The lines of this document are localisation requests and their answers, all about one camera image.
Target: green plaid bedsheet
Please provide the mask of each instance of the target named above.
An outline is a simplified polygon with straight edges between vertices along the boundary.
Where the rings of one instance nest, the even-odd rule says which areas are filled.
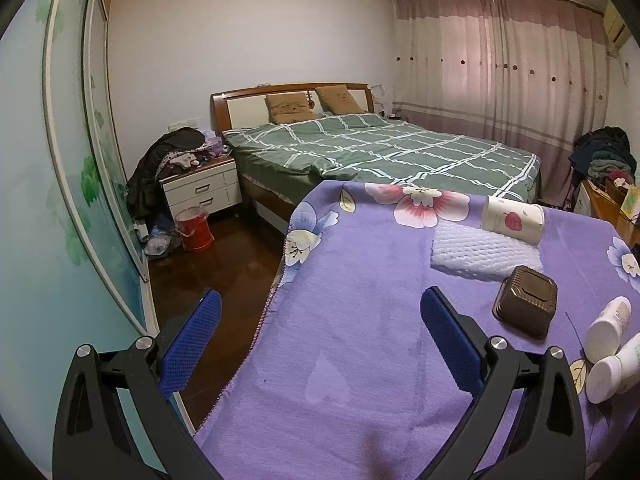
[[[529,202],[540,168],[532,153],[492,140],[430,132],[375,114],[228,130],[242,156],[291,175],[447,189]]]

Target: flower pattern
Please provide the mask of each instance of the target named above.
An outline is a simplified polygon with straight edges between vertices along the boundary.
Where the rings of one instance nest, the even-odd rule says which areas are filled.
[[[365,184],[365,190],[382,205],[395,204],[394,218],[400,225],[434,227],[438,218],[460,222],[469,215],[469,197],[429,187]]]
[[[301,202],[291,215],[284,242],[284,272],[278,286],[290,283],[313,249],[322,240],[322,231],[338,223],[338,213],[329,211],[318,220],[309,202]]]
[[[636,257],[620,238],[613,238],[613,245],[607,249],[607,258],[616,267],[618,276],[640,292],[640,266]]]

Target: purple blanket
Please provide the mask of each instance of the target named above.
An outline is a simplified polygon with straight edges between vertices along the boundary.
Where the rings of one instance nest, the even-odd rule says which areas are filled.
[[[492,315],[498,282],[430,267],[438,219],[478,227],[483,201],[336,181],[306,197],[254,348],[195,436],[226,480],[415,479],[471,402],[420,319],[431,285],[487,335],[526,351],[561,346],[580,391],[587,464],[608,456],[640,388],[588,403],[580,340],[616,296],[638,307],[640,269],[623,259],[629,250],[610,224],[545,209],[540,252],[558,284],[558,310],[545,341],[527,338]],[[633,314],[623,341],[637,332]],[[495,461],[518,402],[512,395],[481,466]]]

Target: air conditioner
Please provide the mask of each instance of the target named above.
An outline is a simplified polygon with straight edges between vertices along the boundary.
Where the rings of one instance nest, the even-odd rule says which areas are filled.
[[[607,39],[617,49],[620,49],[625,41],[631,37],[631,31],[611,2],[607,4],[607,9],[604,12],[604,31],[607,34]]]

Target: nightstand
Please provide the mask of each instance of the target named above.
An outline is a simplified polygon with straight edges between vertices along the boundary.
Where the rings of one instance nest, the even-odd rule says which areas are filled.
[[[174,217],[188,207],[202,206],[211,214],[242,202],[236,162],[230,155],[164,178],[160,184]]]
[[[585,186],[591,200],[591,216],[609,222],[629,248],[640,243],[640,227],[636,227],[624,214],[620,206],[596,193],[590,186]]]

